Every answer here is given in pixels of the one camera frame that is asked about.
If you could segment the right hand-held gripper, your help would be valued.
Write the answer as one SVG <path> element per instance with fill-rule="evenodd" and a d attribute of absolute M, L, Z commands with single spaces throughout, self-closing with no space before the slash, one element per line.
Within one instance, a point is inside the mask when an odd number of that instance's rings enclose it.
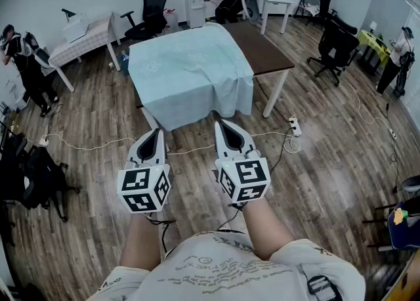
<path fill-rule="evenodd" d="M 215 123 L 215 145 L 220 158 L 215 161 L 217 180 L 231 203 L 263 198 L 270 186 L 270 172 L 266 158 L 254 150 L 252 136 L 237 124 L 220 119 Z"/>

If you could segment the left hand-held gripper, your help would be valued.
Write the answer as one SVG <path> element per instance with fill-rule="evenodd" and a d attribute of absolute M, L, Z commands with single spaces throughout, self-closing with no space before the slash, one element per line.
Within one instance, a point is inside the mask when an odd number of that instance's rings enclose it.
<path fill-rule="evenodd" d="M 124 169 L 117 176 L 117 195 L 129 212 L 159 212 L 169 203 L 166 153 L 162 129 L 147 132 L 131 146 Z"/>

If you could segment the person's left forearm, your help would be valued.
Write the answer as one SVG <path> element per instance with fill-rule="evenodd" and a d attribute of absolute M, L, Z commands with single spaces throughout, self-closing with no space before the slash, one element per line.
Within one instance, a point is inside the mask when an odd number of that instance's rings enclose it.
<path fill-rule="evenodd" d="M 132 214 L 119 265 L 152 271 L 160 263 L 158 226 L 143 214 Z"/>

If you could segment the person's right forearm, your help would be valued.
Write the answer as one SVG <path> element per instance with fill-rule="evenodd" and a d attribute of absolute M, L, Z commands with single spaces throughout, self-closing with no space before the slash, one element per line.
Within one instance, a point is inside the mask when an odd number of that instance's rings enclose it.
<path fill-rule="evenodd" d="M 295 240 L 265 197 L 248 202 L 242 213 L 253 248 L 259 258 L 268 260 L 276 251 Z"/>

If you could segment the black backpack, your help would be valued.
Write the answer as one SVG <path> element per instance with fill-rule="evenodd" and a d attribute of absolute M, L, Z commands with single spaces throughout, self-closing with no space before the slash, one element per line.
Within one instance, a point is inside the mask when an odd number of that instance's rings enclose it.
<path fill-rule="evenodd" d="M 28 210 L 53 203 L 59 219 L 68 221 L 60 210 L 58 195 L 80 192 L 66 181 L 65 163 L 56 164 L 45 147 L 32 146 L 23 134 L 10 134 L 0 146 L 0 202 L 17 201 Z"/>

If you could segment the table with checkered cloth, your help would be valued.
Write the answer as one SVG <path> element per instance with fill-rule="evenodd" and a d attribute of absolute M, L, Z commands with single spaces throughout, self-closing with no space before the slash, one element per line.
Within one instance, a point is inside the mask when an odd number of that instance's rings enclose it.
<path fill-rule="evenodd" d="M 59 74 L 69 91 L 74 92 L 74 87 L 69 82 L 61 67 L 75 59 L 81 61 L 82 55 L 106 45 L 116 70 L 120 71 L 121 67 L 112 47 L 114 41 L 116 41 L 118 45 L 121 44 L 120 38 L 116 32 L 114 14 L 111 13 L 108 16 L 89 24 L 87 32 L 83 37 L 80 37 L 71 43 L 63 43 L 57 46 L 49 57 L 49 64 Z"/>

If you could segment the clear water jug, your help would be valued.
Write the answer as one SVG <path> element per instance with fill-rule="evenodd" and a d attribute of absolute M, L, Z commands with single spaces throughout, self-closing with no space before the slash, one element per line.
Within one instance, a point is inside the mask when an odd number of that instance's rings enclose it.
<path fill-rule="evenodd" d="M 167 24 L 165 31 L 167 33 L 175 33 L 179 30 L 179 17 L 175 9 L 165 9 L 163 13 Z"/>

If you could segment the person's white printed shirt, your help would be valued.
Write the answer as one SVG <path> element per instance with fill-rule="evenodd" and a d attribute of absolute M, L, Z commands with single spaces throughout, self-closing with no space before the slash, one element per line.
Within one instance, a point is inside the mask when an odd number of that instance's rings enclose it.
<path fill-rule="evenodd" d="M 364 301 L 366 283 L 350 263 L 308 239 L 260 259 L 243 233 L 202 232 L 152 271 L 118 266 L 87 301 L 321 301 L 313 277 L 326 277 L 343 301 Z"/>

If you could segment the white box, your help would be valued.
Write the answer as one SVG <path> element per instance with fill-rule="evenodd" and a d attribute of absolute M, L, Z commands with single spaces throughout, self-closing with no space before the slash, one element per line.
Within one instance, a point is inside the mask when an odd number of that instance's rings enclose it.
<path fill-rule="evenodd" d="M 83 37 L 88 28 L 88 23 L 82 18 L 69 21 L 66 26 L 63 28 L 63 37 L 67 43 L 74 42 L 75 40 Z"/>

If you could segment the black office chair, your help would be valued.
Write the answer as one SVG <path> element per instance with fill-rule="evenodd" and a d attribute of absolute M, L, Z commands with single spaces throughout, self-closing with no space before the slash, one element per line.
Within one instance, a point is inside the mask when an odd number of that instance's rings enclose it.
<path fill-rule="evenodd" d="M 161 34 L 167 25 L 163 15 L 167 0 L 143 0 L 142 22 L 135 25 L 133 11 L 122 14 L 120 18 L 127 18 L 132 28 L 125 32 L 126 38 L 145 41 Z"/>
<path fill-rule="evenodd" d="M 337 11 L 330 8 L 331 0 L 300 0 L 294 18 L 306 19 L 306 25 L 312 22 L 313 25 L 323 26 L 326 20 L 333 18 Z"/>
<path fill-rule="evenodd" d="M 309 57 L 309 63 L 315 61 L 322 65 L 322 68 L 315 73 L 315 77 L 328 70 L 335 79 L 334 85 L 339 86 L 339 78 L 342 72 L 350 66 L 356 54 L 360 42 L 356 37 L 357 28 L 348 25 L 337 15 L 325 21 L 325 28 L 318 45 L 319 58 Z"/>

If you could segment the table with yellow cloth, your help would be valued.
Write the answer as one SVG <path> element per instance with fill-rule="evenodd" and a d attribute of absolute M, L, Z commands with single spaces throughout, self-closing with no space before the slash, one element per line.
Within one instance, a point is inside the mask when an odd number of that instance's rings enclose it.
<path fill-rule="evenodd" d="M 366 30 L 360 31 L 358 40 L 361 46 L 365 46 L 358 64 L 368 75 L 374 76 L 380 66 L 384 68 L 387 65 L 390 51 L 382 40 Z"/>

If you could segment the grey stool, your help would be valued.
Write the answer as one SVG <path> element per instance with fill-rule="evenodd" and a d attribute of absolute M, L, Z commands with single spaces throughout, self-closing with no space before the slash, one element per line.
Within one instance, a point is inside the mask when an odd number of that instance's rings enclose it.
<path fill-rule="evenodd" d="M 401 183 L 401 188 L 405 192 L 416 194 L 420 190 L 420 175 L 405 179 Z"/>

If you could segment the blue seat with yellow item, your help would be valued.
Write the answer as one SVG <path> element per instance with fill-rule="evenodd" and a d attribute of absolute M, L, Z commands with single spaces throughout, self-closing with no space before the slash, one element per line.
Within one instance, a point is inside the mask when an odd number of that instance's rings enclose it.
<path fill-rule="evenodd" d="M 404 210 L 404 202 L 401 201 L 388 216 L 391 246 L 394 250 L 420 249 L 420 220 L 409 226 Z"/>

